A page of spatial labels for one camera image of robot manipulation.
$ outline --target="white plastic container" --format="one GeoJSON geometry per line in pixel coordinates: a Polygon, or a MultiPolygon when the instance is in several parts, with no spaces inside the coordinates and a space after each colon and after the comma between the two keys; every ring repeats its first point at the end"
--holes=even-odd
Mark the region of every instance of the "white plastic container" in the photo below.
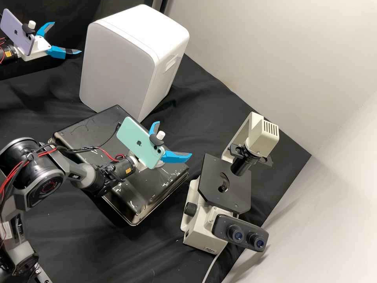
{"type": "Polygon", "coordinates": [[[167,95],[188,41],[183,26],[146,5],[91,23],[81,101],[96,112],[119,104],[142,121],[167,95]]]}

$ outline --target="black stage plate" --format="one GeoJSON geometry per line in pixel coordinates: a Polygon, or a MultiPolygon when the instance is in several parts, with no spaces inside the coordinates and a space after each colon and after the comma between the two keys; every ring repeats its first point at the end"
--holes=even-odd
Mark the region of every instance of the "black stage plate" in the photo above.
{"type": "Polygon", "coordinates": [[[231,163],[208,153],[204,155],[198,191],[211,205],[235,212],[245,213],[251,206],[251,172],[236,176],[231,171],[231,163]],[[226,184],[226,190],[219,187],[226,184]]]}

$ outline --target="black wire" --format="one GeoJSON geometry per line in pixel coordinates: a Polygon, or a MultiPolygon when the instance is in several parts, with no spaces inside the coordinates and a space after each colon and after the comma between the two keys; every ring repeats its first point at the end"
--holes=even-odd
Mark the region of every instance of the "black wire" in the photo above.
{"type": "Polygon", "coordinates": [[[29,283],[31,277],[33,276],[34,272],[38,269],[38,265],[36,267],[34,267],[33,271],[31,272],[30,276],[29,276],[29,279],[26,281],[26,283],[29,283]]]}
{"type": "Polygon", "coordinates": [[[57,146],[56,143],[46,143],[45,145],[42,145],[40,148],[36,149],[35,152],[38,152],[38,151],[40,151],[41,149],[43,149],[43,148],[45,148],[45,147],[47,147],[47,146],[49,146],[49,145],[53,145],[53,146],[55,146],[55,147],[57,146]]]}
{"type": "Polygon", "coordinates": [[[117,126],[115,127],[115,131],[113,132],[113,134],[101,145],[99,145],[98,147],[101,147],[103,146],[105,143],[107,143],[115,134],[116,132],[119,130],[119,128],[121,127],[121,123],[118,122],[117,126]]]}

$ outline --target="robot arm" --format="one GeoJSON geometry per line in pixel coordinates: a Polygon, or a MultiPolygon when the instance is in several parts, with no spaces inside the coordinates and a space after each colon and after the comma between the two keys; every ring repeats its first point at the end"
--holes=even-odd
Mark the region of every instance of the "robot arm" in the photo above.
{"type": "Polygon", "coordinates": [[[14,62],[18,58],[30,61],[49,55],[65,59],[67,56],[79,54],[80,50],[58,47],[47,42],[45,35],[54,24],[55,22],[48,22],[36,32],[34,21],[22,24],[8,9],[4,9],[0,29],[9,40],[0,39],[0,64],[14,62]]]}
{"type": "Polygon", "coordinates": [[[61,153],[64,149],[38,144],[32,138],[19,138],[0,151],[3,184],[0,188],[0,282],[17,276],[19,282],[31,282],[36,277],[40,282],[52,283],[38,263],[38,254],[25,238],[24,211],[36,206],[66,180],[100,197],[133,174],[138,166],[138,161],[129,156],[102,166],[77,164],[61,153]]]}

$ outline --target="cable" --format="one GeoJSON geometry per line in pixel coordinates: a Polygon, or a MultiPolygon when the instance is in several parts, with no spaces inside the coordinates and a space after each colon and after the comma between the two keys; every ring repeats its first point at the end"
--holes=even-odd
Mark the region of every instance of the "cable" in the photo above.
{"type": "Polygon", "coordinates": [[[98,147],[102,147],[105,143],[107,143],[116,134],[116,132],[121,127],[121,125],[122,124],[118,122],[117,126],[115,127],[115,131],[113,132],[113,134],[103,144],[99,145],[98,147]]]}
{"type": "Polygon", "coordinates": [[[111,161],[114,161],[114,162],[119,162],[119,160],[116,160],[115,158],[113,158],[106,150],[100,148],[100,147],[94,147],[96,149],[99,149],[101,150],[104,154],[106,154],[106,156],[111,160],[111,161]]]}
{"type": "Polygon", "coordinates": [[[1,60],[0,60],[0,65],[1,65],[1,63],[3,62],[4,58],[5,58],[5,51],[4,51],[4,49],[1,47],[1,45],[2,45],[2,44],[0,44],[0,49],[3,51],[3,57],[2,57],[1,60]]]}
{"type": "Polygon", "coordinates": [[[215,256],[215,258],[213,259],[211,265],[209,266],[209,268],[208,268],[208,270],[207,270],[207,273],[204,275],[203,281],[202,281],[201,283],[205,283],[205,281],[207,280],[207,277],[208,277],[208,275],[209,275],[209,272],[211,272],[211,269],[212,269],[213,265],[215,264],[217,258],[218,258],[219,255],[223,252],[223,250],[225,249],[226,246],[227,246],[227,245],[225,245],[225,246],[221,249],[221,251],[215,256]]]}
{"type": "Polygon", "coordinates": [[[34,267],[33,271],[31,272],[30,276],[29,276],[29,279],[26,281],[26,283],[29,283],[31,277],[33,276],[33,274],[35,273],[35,271],[38,269],[38,265],[36,267],[34,267]]]}

